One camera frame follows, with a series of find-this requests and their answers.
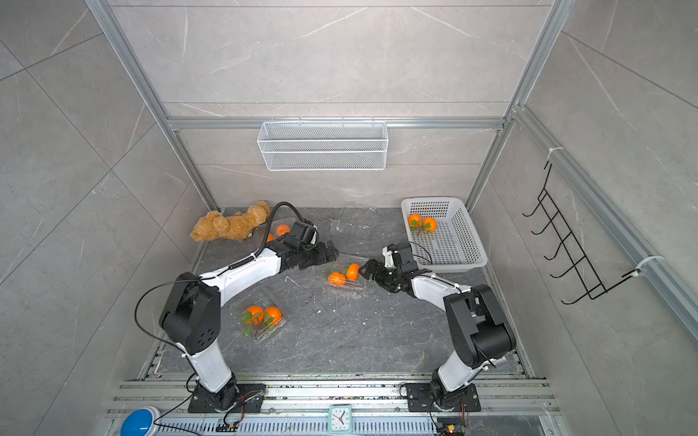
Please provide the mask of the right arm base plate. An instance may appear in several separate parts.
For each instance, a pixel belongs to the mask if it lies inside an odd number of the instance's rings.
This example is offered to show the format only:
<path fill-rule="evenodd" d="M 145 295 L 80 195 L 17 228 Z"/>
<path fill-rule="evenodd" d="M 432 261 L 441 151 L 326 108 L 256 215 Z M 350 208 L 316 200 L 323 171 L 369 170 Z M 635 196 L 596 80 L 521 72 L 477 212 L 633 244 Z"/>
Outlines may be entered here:
<path fill-rule="evenodd" d="M 479 394 L 473 384 L 447 392 L 436 383 L 406 383 L 399 394 L 407 400 L 409 412 L 481 412 Z"/>

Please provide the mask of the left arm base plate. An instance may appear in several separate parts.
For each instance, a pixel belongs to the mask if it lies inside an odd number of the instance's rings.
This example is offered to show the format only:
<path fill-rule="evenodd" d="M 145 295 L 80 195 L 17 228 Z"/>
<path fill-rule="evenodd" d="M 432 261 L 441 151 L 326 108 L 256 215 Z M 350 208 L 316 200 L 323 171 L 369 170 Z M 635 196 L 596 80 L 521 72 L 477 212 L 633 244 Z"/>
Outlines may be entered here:
<path fill-rule="evenodd" d="M 201 383 L 196 385 L 187 412 L 261 412 L 266 385 L 263 383 L 229 383 L 220 392 L 209 392 Z"/>

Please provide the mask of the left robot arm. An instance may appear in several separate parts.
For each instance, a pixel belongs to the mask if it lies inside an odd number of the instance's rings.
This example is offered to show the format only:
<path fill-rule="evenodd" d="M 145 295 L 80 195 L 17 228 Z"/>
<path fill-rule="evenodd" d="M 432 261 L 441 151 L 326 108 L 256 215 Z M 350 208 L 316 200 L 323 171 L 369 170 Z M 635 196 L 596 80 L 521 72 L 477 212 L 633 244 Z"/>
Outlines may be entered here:
<path fill-rule="evenodd" d="M 267 278 L 332 263 L 338 254 L 333 243 L 319 240 L 312 223 L 301 220 L 289 233 L 262 243 L 231 265 L 202 275 L 180 274 L 169 283 L 172 289 L 159 318 L 165 332 L 160 341 L 184 354 L 204 390 L 214 394 L 229 390 L 234 374 L 217 342 L 222 308 Z"/>

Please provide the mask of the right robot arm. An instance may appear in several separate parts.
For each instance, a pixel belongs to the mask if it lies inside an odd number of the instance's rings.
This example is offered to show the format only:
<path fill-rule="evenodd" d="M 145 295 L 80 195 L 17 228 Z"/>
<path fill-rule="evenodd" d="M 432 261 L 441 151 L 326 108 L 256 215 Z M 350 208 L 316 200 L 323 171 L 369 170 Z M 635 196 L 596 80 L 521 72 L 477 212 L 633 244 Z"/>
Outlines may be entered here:
<path fill-rule="evenodd" d="M 485 369 L 512 352 L 516 336 L 494 291 L 465 287 L 419 266 L 410 243 L 388 245 L 384 259 L 368 260 L 359 274 L 391 294 L 405 292 L 445 312 L 454 351 L 432 380 L 433 396 L 445 398 L 469 387 Z"/>

